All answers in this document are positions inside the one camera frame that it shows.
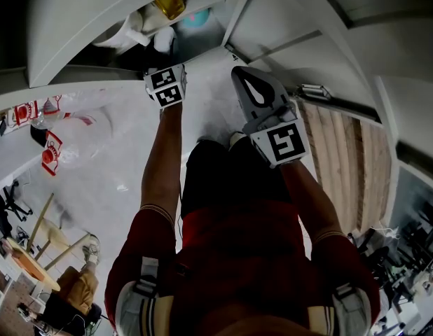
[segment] sneaker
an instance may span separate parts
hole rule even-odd
[[[99,262],[99,240],[91,234],[89,244],[83,246],[84,261],[98,264]]]
[[[246,134],[243,132],[234,132],[231,136],[231,139],[229,140],[229,150],[231,150],[234,145],[241,140],[241,138],[245,138]]]

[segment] red shirt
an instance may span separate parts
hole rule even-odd
[[[366,292],[373,321],[378,315],[378,287],[356,248],[330,236],[313,245],[308,260],[291,204],[255,200],[200,209],[185,217],[183,233],[176,255],[174,230],[162,214],[142,209],[135,216],[106,287],[113,325],[118,295],[138,280],[142,256],[159,259],[160,296],[174,295],[172,334],[190,333],[203,315],[231,300],[308,327],[307,308],[331,306],[333,291],[347,282]]]

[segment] wooden plank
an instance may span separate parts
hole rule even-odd
[[[307,111],[305,109],[305,105],[303,102],[298,101],[297,105],[298,105],[299,111],[301,112],[301,117],[302,117],[304,125],[305,125],[305,131],[307,132],[308,144],[310,145],[310,152],[312,153],[313,164],[315,166],[316,180],[318,181],[318,183],[320,183],[321,172],[319,170],[319,162],[318,162],[318,158],[317,158],[315,141],[313,139],[313,134],[312,134],[310,122],[308,121]]]
[[[343,117],[339,112],[330,112],[331,119],[334,124],[334,132],[336,138],[336,147],[338,149],[338,158],[340,161],[340,174],[341,174],[341,184],[342,184],[342,198],[343,205],[340,215],[340,221],[342,221],[341,228],[344,232],[351,232],[352,227],[354,227],[353,222],[356,218],[353,218],[353,201],[352,201],[352,186],[350,185],[350,164],[355,162],[354,160],[349,160],[348,143],[346,139],[346,131],[344,128]]]
[[[319,117],[319,111],[316,106],[305,104],[305,112],[307,115],[308,123],[310,125],[310,130],[312,133],[313,141],[315,144],[315,152],[317,156],[317,168],[319,169],[319,174],[321,179],[319,184],[321,184],[325,193],[331,199],[332,189],[331,189],[331,175],[330,175],[330,161],[327,151],[326,140],[324,138],[324,133],[322,130],[321,119]]]
[[[42,211],[41,211],[41,215],[38,217],[36,225],[34,226],[33,229],[33,233],[31,235],[31,237],[29,238],[28,244],[27,244],[27,252],[29,253],[29,251],[32,249],[32,245],[34,242],[34,238],[36,236],[37,230],[39,229],[39,226],[41,225],[41,222],[43,220],[43,217],[45,216],[48,207],[50,206],[51,203],[51,199],[53,199],[55,195],[53,193],[50,194],[50,197],[48,198],[46,205],[43,206]]]
[[[47,248],[50,246],[51,241],[48,240],[43,246],[42,249],[39,250],[39,252],[37,253],[37,255],[34,257],[35,261],[39,260],[39,258],[42,256],[42,254],[44,254],[47,250]]]
[[[62,260],[68,253],[70,253],[72,250],[74,250],[78,245],[81,245],[83,242],[86,241],[90,237],[90,233],[87,233],[82,238],[80,238],[78,241],[76,241],[73,245],[69,246],[65,251],[63,251],[61,254],[59,254],[55,259],[53,259],[44,269],[48,271],[51,269],[51,267],[55,266],[60,260]]]
[[[357,217],[359,213],[359,198],[363,189],[359,188],[359,181],[364,178],[364,165],[363,165],[363,151],[362,140],[357,140],[355,135],[355,128],[360,127],[359,121],[354,118],[342,115],[343,126],[345,131],[345,139],[347,146],[347,154],[349,160],[349,180],[350,180],[350,229],[354,230],[357,227]],[[358,144],[360,144],[361,151],[358,152]]]
[[[381,128],[362,122],[364,144],[364,201],[360,232],[366,232],[386,211],[390,187],[391,156]]]
[[[371,194],[373,189],[373,147],[371,128],[367,123],[362,123],[362,139],[364,152],[364,196],[363,196],[363,213],[357,220],[358,229],[363,232],[364,225],[369,224],[371,212]]]
[[[336,147],[334,124],[329,110],[320,107],[317,109],[319,117],[321,118],[322,131],[326,141],[327,155],[329,157],[329,173],[332,190],[331,201],[334,203],[338,218],[343,218],[343,183],[341,182],[341,164]],[[340,224],[344,224],[343,219],[340,219]]]

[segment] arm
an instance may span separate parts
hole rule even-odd
[[[181,173],[182,103],[166,108],[142,179],[142,206],[154,204],[176,216]]]
[[[334,205],[302,162],[284,164],[280,171],[312,242],[327,232],[341,233]]]
[[[282,165],[280,170],[312,239],[312,263],[324,271],[334,288],[350,283],[365,291],[374,323],[380,311],[378,287],[357,249],[343,236],[334,205],[300,161]]]
[[[163,111],[142,179],[142,207],[134,217],[128,238],[107,279],[104,304],[116,327],[116,307],[123,287],[140,278],[142,258],[173,258],[174,218],[181,171],[182,104]]]

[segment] wooden wall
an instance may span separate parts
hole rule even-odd
[[[317,179],[345,233],[367,231],[385,213],[391,157],[384,131],[327,108],[299,103]]]

